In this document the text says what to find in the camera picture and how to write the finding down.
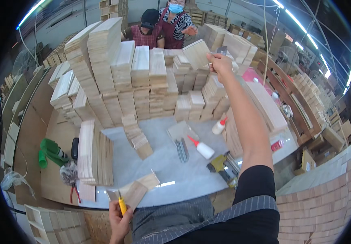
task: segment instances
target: red can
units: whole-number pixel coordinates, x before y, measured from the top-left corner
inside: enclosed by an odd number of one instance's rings
[[[271,149],[273,152],[277,151],[278,149],[284,146],[284,142],[282,140],[278,140],[273,145],[271,145]]]

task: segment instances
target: glasses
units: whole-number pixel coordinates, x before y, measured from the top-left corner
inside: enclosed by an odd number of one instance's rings
[[[179,4],[185,6],[185,0],[170,0],[170,3]]]

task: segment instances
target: person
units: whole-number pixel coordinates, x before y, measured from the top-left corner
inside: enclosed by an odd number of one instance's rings
[[[165,34],[165,49],[182,49],[185,34],[194,36],[198,34],[197,27],[193,24],[190,15],[183,8],[185,0],[169,0],[168,6],[161,9],[159,24]]]
[[[134,243],[276,243],[280,214],[276,205],[273,159],[268,130],[258,110],[220,53],[207,54],[230,99],[243,163],[231,208],[214,215],[207,196],[170,205],[128,209],[121,216],[117,201],[109,203],[110,244],[122,244],[132,221]]]
[[[140,20],[140,25],[133,25],[121,32],[121,41],[129,39],[135,41],[135,46],[150,46],[150,49],[164,48],[164,32],[158,25],[159,11],[147,9]]]

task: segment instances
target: zebra print shirt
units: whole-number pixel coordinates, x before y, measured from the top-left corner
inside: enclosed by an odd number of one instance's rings
[[[159,10],[159,15],[162,15],[163,13],[163,9]],[[163,17],[163,21],[167,22],[167,19],[169,17],[169,12],[170,10],[167,10],[167,12],[165,13],[164,17]],[[170,24],[174,24],[174,22],[177,21],[177,19],[179,18],[180,14],[177,14],[171,21]],[[176,40],[182,40],[185,37],[185,34],[183,34],[181,31],[183,31],[184,29],[186,29],[189,26],[195,26],[192,22],[192,19],[190,18],[190,15],[188,15],[187,13],[185,13],[184,15],[182,15],[181,19],[178,21],[177,25],[175,26],[175,30],[173,33],[173,37]]]

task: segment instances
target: pliers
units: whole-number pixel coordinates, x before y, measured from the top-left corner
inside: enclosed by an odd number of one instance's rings
[[[78,195],[78,201],[79,201],[79,203],[80,203],[80,196],[79,196],[79,192],[78,192],[78,190],[77,190],[77,184],[76,184],[76,183],[72,184],[72,186],[71,186],[70,203],[72,203],[72,192],[73,192],[74,190],[75,190],[75,192],[76,192],[77,195]]]

